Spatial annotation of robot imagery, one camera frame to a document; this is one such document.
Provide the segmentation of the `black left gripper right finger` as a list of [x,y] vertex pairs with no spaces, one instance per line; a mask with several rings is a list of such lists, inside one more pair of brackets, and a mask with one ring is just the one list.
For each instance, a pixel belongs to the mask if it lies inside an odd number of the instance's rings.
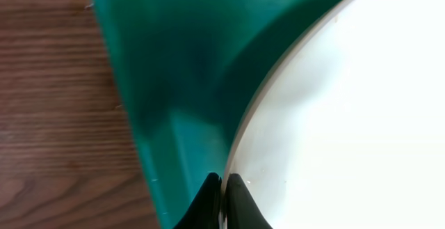
[[239,174],[229,176],[225,201],[228,229],[272,229]]

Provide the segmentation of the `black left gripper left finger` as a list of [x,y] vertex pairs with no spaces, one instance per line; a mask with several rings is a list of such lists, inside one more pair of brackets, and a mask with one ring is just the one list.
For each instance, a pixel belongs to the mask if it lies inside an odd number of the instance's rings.
[[219,229],[221,182],[217,173],[208,174],[174,229]]

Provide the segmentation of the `white plate with red stain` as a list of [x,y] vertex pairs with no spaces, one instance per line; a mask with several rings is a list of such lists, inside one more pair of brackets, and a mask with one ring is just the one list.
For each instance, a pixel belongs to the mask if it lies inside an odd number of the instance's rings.
[[273,228],[444,227],[444,0],[342,0],[273,68],[227,165]]

